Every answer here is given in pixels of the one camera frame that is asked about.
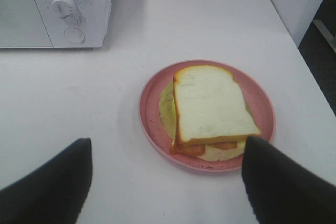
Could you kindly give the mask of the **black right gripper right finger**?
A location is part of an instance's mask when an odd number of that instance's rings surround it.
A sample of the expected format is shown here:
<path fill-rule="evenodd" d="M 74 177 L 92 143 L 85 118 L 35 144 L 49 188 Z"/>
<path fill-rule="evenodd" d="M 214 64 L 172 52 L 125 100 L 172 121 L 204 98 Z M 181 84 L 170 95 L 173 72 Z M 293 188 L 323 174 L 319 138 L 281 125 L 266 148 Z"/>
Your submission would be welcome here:
<path fill-rule="evenodd" d="M 242 179 L 259 223 L 335 223 L 335 185 L 260 137 L 248 137 Z"/>

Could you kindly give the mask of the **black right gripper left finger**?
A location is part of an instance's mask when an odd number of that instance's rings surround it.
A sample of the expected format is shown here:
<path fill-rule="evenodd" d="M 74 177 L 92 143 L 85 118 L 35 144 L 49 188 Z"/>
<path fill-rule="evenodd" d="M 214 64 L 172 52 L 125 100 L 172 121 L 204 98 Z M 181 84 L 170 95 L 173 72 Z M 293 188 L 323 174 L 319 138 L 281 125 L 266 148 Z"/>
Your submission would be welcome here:
<path fill-rule="evenodd" d="M 76 223 L 91 182 L 91 140 L 80 138 L 1 189 L 1 223 Z"/>

